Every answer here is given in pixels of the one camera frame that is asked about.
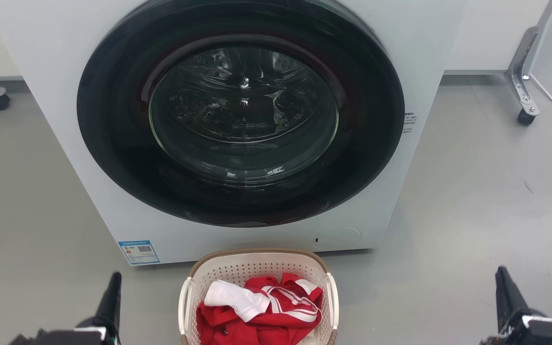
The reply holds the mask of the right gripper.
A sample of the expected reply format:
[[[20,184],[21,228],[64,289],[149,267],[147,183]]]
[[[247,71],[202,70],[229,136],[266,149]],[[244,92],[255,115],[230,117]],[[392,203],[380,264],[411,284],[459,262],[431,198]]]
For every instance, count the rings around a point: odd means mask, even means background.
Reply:
[[[495,274],[499,333],[482,345],[552,345],[552,318],[528,311],[519,288],[505,266]]]

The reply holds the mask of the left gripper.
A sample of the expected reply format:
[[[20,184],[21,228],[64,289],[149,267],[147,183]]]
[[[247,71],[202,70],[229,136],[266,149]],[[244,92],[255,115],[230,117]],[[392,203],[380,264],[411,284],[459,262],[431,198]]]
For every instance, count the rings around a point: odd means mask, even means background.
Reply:
[[[121,345],[121,273],[114,272],[95,314],[95,325],[82,323],[67,330],[40,329],[34,336],[18,334],[10,345]]]

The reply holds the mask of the cream perforated laundry basket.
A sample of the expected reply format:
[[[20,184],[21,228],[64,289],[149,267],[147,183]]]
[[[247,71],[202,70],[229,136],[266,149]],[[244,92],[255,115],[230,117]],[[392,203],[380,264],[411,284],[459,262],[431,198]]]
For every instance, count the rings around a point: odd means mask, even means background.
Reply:
[[[339,328],[339,293],[325,261],[315,253],[288,248],[238,249],[211,253],[198,260],[178,297],[181,345],[200,345],[196,309],[215,280],[243,286],[248,279],[283,273],[302,277],[323,290],[323,319],[305,341],[308,345],[336,345]]]

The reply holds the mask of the blue energy label sticker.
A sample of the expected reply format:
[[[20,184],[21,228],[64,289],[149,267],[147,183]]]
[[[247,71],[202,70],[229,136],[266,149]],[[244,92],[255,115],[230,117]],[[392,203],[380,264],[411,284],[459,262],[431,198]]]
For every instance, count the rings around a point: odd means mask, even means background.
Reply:
[[[131,266],[160,264],[150,241],[119,241],[121,251]]]

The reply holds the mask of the round black glass washer door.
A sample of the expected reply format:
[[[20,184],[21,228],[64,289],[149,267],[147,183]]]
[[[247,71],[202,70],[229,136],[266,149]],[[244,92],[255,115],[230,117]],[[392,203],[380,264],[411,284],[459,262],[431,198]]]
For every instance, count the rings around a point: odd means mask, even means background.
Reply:
[[[404,92],[330,0],[147,0],[99,42],[79,129],[123,190],[177,218],[268,227],[359,194],[401,138]]]

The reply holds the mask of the red garment with white stripes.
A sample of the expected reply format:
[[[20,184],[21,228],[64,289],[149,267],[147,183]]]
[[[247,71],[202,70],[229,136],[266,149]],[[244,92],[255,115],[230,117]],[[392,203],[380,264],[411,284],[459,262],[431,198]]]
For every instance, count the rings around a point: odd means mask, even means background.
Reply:
[[[301,345],[322,321],[323,290],[302,277],[260,276],[241,287],[269,297],[266,312],[244,322],[233,308],[202,301],[195,312],[201,345]]]

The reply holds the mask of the metal leg with black caster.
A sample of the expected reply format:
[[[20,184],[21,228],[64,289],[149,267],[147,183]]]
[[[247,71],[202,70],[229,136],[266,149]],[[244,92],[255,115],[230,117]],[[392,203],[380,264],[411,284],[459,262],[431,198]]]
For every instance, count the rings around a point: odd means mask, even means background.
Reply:
[[[513,94],[517,96],[521,105],[517,122],[522,126],[530,126],[540,114],[535,101],[526,87],[526,82],[531,80],[532,70],[540,48],[545,38],[545,31],[552,20],[552,0],[546,7],[535,26],[532,26],[523,34],[519,46],[513,55],[508,70],[504,77]]]

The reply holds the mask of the white front-load washing machine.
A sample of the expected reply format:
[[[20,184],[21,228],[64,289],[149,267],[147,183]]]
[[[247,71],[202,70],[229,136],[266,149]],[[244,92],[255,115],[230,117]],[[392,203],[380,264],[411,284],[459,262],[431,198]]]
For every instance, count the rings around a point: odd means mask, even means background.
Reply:
[[[316,233],[351,228],[357,249],[377,247],[400,195],[470,0],[330,0],[354,13],[384,48],[417,116],[385,169],[364,189],[324,213],[292,223],[232,228],[155,209],[117,185],[97,164],[79,129],[77,95],[101,40],[147,0],[0,0],[0,34],[99,216],[116,241],[150,241],[161,264],[247,248],[318,252]]]

